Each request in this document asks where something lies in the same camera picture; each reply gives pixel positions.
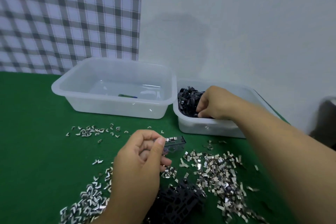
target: white plastic tub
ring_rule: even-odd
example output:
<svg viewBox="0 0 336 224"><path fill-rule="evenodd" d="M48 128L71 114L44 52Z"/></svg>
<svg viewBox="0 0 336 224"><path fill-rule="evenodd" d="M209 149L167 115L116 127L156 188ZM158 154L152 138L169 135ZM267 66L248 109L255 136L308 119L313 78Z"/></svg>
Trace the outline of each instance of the white plastic tub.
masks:
<svg viewBox="0 0 336 224"><path fill-rule="evenodd" d="M269 105L253 89L243 85L227 82L179 79L177 81L177 92L179 92L181 88L187 88L188 86L194 87L198 91L205 91L212 85L225 88L251 103L263 106L270 113L277 116L272 108L269 107ZM173 108L175 114L178 116L179 128L183 133L245 138L238 126L231 120L191 118L185 116L179 111L177 99L174 101Z"/></svg>
<svg viewBox="0 0 336 224"><path fill-rule="evenodd" d="M176 76L162 65L88 58L51 86L79 112L160 119L177 99ZM137 98L119 97L119 94Z"/></svg>

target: hand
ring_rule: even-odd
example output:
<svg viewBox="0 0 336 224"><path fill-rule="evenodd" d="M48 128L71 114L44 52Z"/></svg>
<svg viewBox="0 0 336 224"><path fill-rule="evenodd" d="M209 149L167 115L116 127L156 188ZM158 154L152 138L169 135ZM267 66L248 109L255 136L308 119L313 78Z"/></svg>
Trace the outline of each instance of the hand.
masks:
<svg viewBox="0 0 336 224"><path fill-rule="evenodd" d="M120 149L114 159L111 198L103 213L109 216L101 221L142 222L158 193L160 171L165 170L162 165L171 165L171 160L162 156L164 145L164 137L157 132L138 130Z"/></svg>
<svg viewBox="0 0 336 224"><path fill-rule="evenodd" d="M246 102L226 89L210 86L199 100L196 112L199 118L232 119L237 108Z"/></svg>

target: white wall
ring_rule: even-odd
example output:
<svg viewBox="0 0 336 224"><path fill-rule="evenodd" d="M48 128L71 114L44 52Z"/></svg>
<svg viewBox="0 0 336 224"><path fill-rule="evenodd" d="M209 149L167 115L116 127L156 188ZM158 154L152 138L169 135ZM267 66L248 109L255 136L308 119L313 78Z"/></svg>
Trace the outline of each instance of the white wall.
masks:
<svg viewBox="0 0 336 224"><path fill-rule="evenodd" d="M250 86L309 133L336 96L336 0L142 0L139 60Z"/></svg>

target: right hand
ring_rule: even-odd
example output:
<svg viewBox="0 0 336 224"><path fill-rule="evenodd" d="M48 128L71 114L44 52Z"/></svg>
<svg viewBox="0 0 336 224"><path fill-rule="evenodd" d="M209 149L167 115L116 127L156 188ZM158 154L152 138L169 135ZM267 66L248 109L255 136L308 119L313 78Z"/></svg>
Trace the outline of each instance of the right hand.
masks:
<svg viewBox="0 0 336 224"><path fill-rule="evenodd" d="M210 86L199 100L196 112L199 113L199 118L231 120L237 108L244 102L245 100L226 89Z"/></svg>

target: left hand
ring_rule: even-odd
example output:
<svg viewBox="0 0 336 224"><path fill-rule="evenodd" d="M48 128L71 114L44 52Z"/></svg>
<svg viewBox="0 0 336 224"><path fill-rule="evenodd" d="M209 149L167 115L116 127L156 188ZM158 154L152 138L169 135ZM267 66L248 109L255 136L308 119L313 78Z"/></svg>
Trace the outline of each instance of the left hand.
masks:
<svg viewBox="0 0 336 224"><path fill-rule="evenodd" d="M164 145L164 137L153 130L137 130L130 137L114 159L111 198L97 223L107 218L111 223L142 222L158 193L163 165L171 165L162 156Z"/></svg>

